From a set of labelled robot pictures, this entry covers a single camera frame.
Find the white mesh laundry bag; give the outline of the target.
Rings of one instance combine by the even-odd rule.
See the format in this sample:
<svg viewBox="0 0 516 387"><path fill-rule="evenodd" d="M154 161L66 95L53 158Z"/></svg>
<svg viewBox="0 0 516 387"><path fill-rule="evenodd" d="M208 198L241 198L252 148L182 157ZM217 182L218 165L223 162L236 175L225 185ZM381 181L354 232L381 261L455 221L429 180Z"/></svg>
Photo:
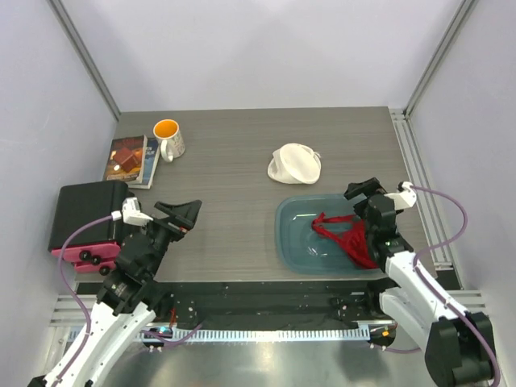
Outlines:
<svg viewBox="0 0 516 387"><path fill-rule="evenodd" d="M267 175L288 185L313 185L321 175L321 156L312 148L297 143L281 146L273 152Z"/></svg>

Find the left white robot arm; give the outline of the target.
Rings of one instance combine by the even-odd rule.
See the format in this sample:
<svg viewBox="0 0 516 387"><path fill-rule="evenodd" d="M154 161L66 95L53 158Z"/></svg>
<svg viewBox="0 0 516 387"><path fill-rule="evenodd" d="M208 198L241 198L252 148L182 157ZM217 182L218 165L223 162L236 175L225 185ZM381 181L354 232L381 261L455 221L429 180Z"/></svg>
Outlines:
<svg viewBox="0 0 516 387"><path fill-rule="evenodd" d="M31 386L101 385L136 335L149 323L171 315L174 297L155 275L169 245L193 230L202 201L157 202L155 208L164 213L163 218L146 215L136 198L128 198L121 210L81 226L64 241L67 247L83 231L108 221L141 228L123 240L115 268L105 277L91 309L71 293L85 316L85 325L54 368L32 378Z"/></svg>

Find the red lace bra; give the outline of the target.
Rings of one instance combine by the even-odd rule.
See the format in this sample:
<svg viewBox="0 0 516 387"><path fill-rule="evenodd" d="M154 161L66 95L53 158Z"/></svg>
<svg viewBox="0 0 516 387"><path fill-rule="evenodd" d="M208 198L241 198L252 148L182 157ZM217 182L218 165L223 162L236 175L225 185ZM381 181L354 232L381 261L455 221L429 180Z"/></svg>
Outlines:
<svg viewBox="0 0 516 387"><path fill-rule="evenodd" d="M336 234L325 228L326 224L347 223L351 228L342 234ZM311 228L321 238L330 239L335 242L348 256L351 262L362 269L379 268L368 253L368 247L365 238L364 221L358 219L355 215L344 215L336 217L327 217L322 212L317 218L311 222Z"/></svg>

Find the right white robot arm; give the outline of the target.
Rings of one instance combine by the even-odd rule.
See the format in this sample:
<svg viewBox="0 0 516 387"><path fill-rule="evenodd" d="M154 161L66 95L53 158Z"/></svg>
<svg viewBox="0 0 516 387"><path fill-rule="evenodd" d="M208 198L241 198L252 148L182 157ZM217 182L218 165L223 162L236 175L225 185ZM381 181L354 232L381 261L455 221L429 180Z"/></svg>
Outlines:
<svg viewBox="0 0 516 387"><path fill-rule="evenodd" d="M399 323L424 354L427 371L437 386L487 382L497 386L493 325L483 312L472 312L446 291L397 227L397 216L415 205L421 187L409 181L388 193L375 178L347 186L344 197L361 196L354 206L364 222L364 238L372 262L386 275L385 287L364 298L373 318L386 315Z"/></svg>

